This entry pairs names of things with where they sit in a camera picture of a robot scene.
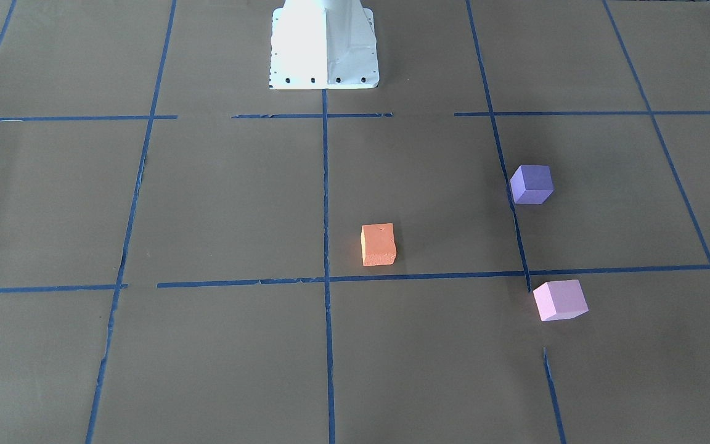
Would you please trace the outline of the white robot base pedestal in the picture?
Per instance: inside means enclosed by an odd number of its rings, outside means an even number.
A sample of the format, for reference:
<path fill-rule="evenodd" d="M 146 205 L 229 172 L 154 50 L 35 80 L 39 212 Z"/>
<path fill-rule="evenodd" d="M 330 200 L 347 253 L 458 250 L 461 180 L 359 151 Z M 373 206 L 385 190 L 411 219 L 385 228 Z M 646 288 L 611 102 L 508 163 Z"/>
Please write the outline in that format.
<path fill-rule="evenodd" d="M 373 11 L 361 1 L 285 1 L 271 17 L 271 90 L 380 83 Z"/>

